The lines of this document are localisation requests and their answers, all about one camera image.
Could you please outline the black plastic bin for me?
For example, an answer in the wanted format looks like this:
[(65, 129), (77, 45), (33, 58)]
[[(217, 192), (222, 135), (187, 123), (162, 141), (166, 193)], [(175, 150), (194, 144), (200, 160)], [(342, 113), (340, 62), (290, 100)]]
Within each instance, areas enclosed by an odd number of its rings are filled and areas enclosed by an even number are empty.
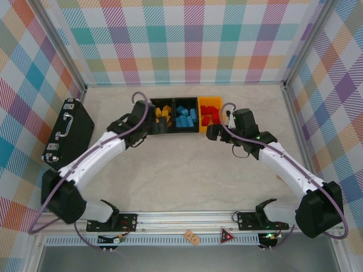
[[(196, 121), (194, 122), (195, 126), (194, 127), (177, 127), (176, 126), (176, 118), (181, 116), (182, 114), (179, 114), (176, 112), (176, 109), (178, 106), (182, 106), (185, 108), (185, 110), (189, 111), (190, 114), (190, 109), (194, 108), (196, 110), (196, 114), (197, 114), (197, 118)], [(199, 132), (199, 110), (198, 110), (198, 102), (197, 102), (197, 98), (196, 97), (177, 97), (175, 98), (175, 107), (174, 107), (174, 113), (175, 113), (175, 131), (177, 133), (198, 133)]]
[[(150, 99), (151, 103), (153, 105), (155, 105), (155, 109), (156, 108), (160, 108), (161, 111), (163, 111), (163, 107), (165, 105), (168, 105), (171, 107), (171, 112), (169, 112), (169, 116), (167, 117), (167, 120), (169, 120), (170, 118), (172, 118), (172, 126), (168, 127), (168, 131), (167, 133), (174, 133), (175, 132), (175, 114), (174, 114), (174, 101), (172, 98), (153, 98)], [(154, 109), (154, 113), (153, 113), (153, 118), (151, 120), (156, 120), (157, 123), (159, 122), (158, 118), (156, 118), (155, 116), (155, 109)]]

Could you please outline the yellow plastic bin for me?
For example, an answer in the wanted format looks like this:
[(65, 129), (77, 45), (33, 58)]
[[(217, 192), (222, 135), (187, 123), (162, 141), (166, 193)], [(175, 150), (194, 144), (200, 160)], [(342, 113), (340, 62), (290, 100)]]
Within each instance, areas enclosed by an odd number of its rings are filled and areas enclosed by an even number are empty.
[[(199, 96), (197, 98), (197, 102), (198, 102), (198, 110), (199, 110), (199, 132), (200, 133), (206, 133), (206, 130), (207, 130), (207, 127), (203, 127), (201, 126), (201, 121), (202, 121), (202, 118), (204, 115), (201, 115), (200, 113), (200, 106), (201, 105), (204, 105), (204, 106), (214, 106), (216, 108), (218, 108), (219, 110), (219, 115), (221, 113), (221, 108), (222, 108), (222, 97), (220, 96)], [(210, 123), (209, 125), (212, 125), (212, 115), (211, 114), (208, 114), (209, 116), (211, 116), (211, 119), (210, 119)], [(220, 117), (220, 120), (224, 120), (225, 119), (225, 115), (223, 114), (222, 117)]]

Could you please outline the red triangle sign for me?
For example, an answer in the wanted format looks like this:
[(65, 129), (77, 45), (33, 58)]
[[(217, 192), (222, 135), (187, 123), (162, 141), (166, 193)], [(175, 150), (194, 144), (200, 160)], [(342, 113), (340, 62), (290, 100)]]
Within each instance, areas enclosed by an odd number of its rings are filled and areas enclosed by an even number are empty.
[(232, 235), (229, 231), (227, 231), (225, 228), (221, 229), (221, 239), (220, 239), (221, 244), (232, 241), (234, 239), (235, 239), (235, 236)]

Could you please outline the orange paper tag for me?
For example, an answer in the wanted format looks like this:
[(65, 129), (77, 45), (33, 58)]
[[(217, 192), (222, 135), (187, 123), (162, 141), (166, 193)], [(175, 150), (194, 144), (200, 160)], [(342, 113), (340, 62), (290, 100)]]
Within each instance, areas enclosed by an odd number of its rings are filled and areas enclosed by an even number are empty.
[(193, 245), (198, 245), (200, 243), (200, 238), (195, 235), (190, 230), (187, 230), (184, 234), (184, 237)]

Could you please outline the aluminium back rail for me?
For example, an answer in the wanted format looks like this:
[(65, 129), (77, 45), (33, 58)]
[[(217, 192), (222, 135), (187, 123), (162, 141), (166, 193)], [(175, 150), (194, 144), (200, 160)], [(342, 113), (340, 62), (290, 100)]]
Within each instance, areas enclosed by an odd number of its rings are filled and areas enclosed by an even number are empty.
[(283, 81), (262, 82), (192, 82), (192, 83), (140, 83), (140, 84), (88, 84), (87, 88), (110, 88), (110, 87), (156, 87), (156, 86), (283, 86)]

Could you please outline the aluminium side rail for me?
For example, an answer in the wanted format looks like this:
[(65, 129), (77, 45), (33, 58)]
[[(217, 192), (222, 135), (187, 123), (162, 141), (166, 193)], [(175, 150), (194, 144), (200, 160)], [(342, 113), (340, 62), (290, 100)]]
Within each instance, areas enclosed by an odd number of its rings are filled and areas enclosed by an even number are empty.
[(299, 125), (297, 113), (294, 109), (290, 92), (284, 86), (280, 86), (280, 88), (300, 154), (299, 159), (296, 160), (294, 156), (286, 152), (286, 155), (296, 163), (298, 169), (290, 161), (284, 159), (283, 168), (285, 170), (288, 170), (288, 172), (283, 173), (281, 177), (282, 180), (288, 185), (288, 187), (292, 189), (294, 194), (297, 196), (298, 201), (296, 206), (298, 207), (301, 203), (303, 196), (306, 195), (307, 190), (317, 190), (317, 187), (315, 185), (308, 183), (309, 178), (313, 177), (319, 185), (321, 185), (322, 183), (320, 182), (320, 179), (314, 175), (314, 167), (309, 157), (304, 134)]

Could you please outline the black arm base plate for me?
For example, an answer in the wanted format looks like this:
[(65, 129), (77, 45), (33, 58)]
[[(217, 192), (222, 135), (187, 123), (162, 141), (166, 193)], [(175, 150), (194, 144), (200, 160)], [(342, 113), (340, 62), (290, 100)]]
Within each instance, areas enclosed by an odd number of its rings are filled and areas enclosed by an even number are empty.
[(237, 211), (233, 214), (233, 220), (238, 224), (240, 231), (279, 231), (289, 229), (287, 223), (271, 222), (264, 217), (258, 218), (255, 212)]
[(137, 214), (119, 213), (119, 215), (112, 215), (104, 223), (95, 220), (89, 220), (87, 222), (86, 231), (117, 233), (135, 232), (137, 227), (137, 219)]

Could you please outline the aluminium mounting rail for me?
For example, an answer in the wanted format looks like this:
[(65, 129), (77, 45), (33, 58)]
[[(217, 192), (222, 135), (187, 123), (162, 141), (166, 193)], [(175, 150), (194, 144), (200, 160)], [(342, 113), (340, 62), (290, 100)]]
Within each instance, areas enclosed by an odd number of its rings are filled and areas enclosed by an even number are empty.
[[(220, 233), (222, 228), (225, 228), (231, 233), (267, 233), (275, 232), (273, 230), (263, 231), (240, 231), (238, 224), (233, 220), (232, 211), (173, 211), (173, 212), (124, 212), (137, 214), (136, 233), (146, 234), (184, 234), (187, 230), (197, 233)], [(71, 233), (75, 228), (80, 233), (87, 233), (87, 221), (79, 220), (77, 225), (66, 224), (61, 219), (58, 219), (54, 214), (45, 212), (40, 215), (34, 225), (31, 226), (31, 233), (38, 232), (65, 234)], [(97, 232), (99, 234), (110, 234), (117, 232)]]

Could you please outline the small wired connector board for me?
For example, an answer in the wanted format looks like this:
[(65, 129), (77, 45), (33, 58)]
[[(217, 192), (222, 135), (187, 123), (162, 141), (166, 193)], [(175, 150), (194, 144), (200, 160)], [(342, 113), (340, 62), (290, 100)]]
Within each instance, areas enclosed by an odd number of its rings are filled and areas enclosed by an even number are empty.
[(277, 245), (278, 240), (282, 238), (281, 233), (259, 233), (259, 247), (262, 249), (273, 248)]
[(120, 244), (126, 240), (127, 234), (120, 234), (117, 236), (101, 236), (99, 235), (97, 238), (98, 244)]

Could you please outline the aluminium frame post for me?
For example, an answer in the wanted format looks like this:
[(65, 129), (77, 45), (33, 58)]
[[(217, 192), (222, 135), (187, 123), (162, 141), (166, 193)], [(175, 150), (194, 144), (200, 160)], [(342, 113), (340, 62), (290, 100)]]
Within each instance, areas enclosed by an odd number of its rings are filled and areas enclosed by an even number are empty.
[(45, 29), (45, 32), (48, 34), (51, 43), (63, 60), (70, 75), (74, 79), (77, 87), (81, 92), (79, 99), (81, 102), (83, 102), (85, 94), (87, 93), (87, 86), (85, 84), (85, 81), (83, 80), (76, 64), (74, 63), (69, 52), (67, 51), (67, 48), (63, 43), (63, 40), (61, 39), (61, 36), (59, 35), (56, 27), (48, 16), (48, 13), (44, 8), (43, 4), (41, 3), (41, 0), (27, 0), (27, 2), (37, 16), (38, 20), (40, 21), (40, 24)]
[(310, 30), (306, 35), (306, 40), (301, 46), (301, 50), (297, 55), (295, 61), (293, 62), (289, 73), (282, 81), (286, 89), (288, 89), (292, 85), (293, 81), (297, 77), (299, 71), (303, 66), (303, 63), (306, 61), (306, 58), (309, 55), (310, 50), (315, 45), (317, 39), (322, 33), (324, 26), (327, 24), (327, 21), (329, 20), (338, 2), (339, 0), (326, 0), (324, 2), (320, 13), (316, 16), (314, 24), (311, 26)]

